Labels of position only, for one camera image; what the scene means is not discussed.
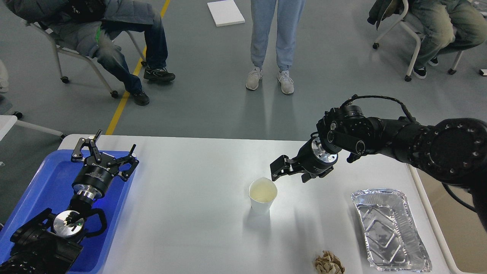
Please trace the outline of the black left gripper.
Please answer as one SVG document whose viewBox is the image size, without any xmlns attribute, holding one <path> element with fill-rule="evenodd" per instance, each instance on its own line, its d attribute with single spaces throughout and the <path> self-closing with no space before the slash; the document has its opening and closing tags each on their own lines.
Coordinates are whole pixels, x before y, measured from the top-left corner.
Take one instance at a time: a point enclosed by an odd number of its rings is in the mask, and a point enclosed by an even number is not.
<svg viewBox="0 0 487 274">
<path fill-rule="evenodd" d="M 101 133 L 102 130 L 98 130 L 92 138 L 80 138 L 72 152 L 71 162 L 84 162 L 72 184 L 75 194 L 85 192 L 89 193 L 88 198 L 103 198 L 115 176 L 127 182 L 139 164 L 139 160 L 133 155 L 136 144 L 133 144 L 129 154 L 124 157 L 115 158 L 110 154 L 100 153 L 95 142 Z M 89 149 L 89 157 L 83 156 L 81 149 L 84 147 Z M 126 164 L 130 167 L 120 170 L 120 167 Z"/>
</svg>

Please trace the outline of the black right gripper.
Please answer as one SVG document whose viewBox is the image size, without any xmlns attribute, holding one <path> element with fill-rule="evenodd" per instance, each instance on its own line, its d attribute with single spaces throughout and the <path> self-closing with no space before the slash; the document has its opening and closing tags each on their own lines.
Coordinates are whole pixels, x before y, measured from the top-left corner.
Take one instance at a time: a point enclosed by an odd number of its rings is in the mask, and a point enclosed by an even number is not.
<svg viewBox="0 0 487 274">
<path fill-rule="evenodd" d="M 338 154 L 330 154 L 322 147 L 319 138 L 310 138 L 295 158 L 281 155 L 270 164 L 271 180 L 275 182 L 281 176 L 301 173 L 301 168 L 303 183 L 315 177 L 323 178 L 333 170 L 338 158 Z"/>
</svg>

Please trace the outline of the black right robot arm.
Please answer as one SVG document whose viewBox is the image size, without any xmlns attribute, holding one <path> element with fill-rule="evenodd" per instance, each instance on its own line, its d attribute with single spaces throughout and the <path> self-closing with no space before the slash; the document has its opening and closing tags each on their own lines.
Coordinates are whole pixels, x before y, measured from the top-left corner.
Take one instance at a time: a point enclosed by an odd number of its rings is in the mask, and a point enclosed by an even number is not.
<svg viewBox="0 0 487 274">
<path fill-rule="evenodd" d="M 435 126 L 421 125 L 400 103 L 398 119 L 365 117 L 352 102 L 354 95 L 324 113 L 317 130 L 294 158 L 282 155 L 270 164 L 271 179 L 302 174 L 302 181 L 325 177 L 338 152 L 350 152 L 349 163 L 365 155 L 382 154 L 429 174 L 446 189 L 466 189 L 473 198 L 470 210 L 486 226 L 487 125 L 473 118 L 455 118 Z"/>
</svg>

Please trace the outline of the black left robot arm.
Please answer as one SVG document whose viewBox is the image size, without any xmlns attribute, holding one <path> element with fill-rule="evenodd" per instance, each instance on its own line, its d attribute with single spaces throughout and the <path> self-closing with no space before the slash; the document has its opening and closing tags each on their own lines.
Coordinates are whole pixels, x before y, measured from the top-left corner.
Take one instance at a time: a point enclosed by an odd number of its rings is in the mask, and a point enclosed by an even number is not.
<svg viewBox="0 0 487 274">
<path fill-rule="evenodd" d="M 44 159 L 1 231 L 2 274 L 95 274 L 105 262 L 139 160 L 94 137 Z"/>
</svg>

